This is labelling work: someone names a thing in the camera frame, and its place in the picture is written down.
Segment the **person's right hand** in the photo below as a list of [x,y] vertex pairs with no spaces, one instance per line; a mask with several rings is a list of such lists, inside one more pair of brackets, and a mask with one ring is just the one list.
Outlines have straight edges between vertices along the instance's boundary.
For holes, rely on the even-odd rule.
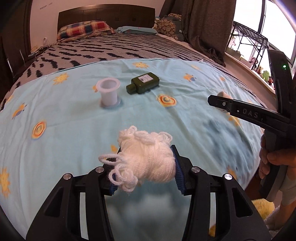
[[283,149],[268,152],[266,149],[265,134],[261,137],[261,149],[259,152],[259,176],[264,179],[270,172],[270,164],[287,166],[287,175],[290,180],[295,180],[296,151],[295,149]]

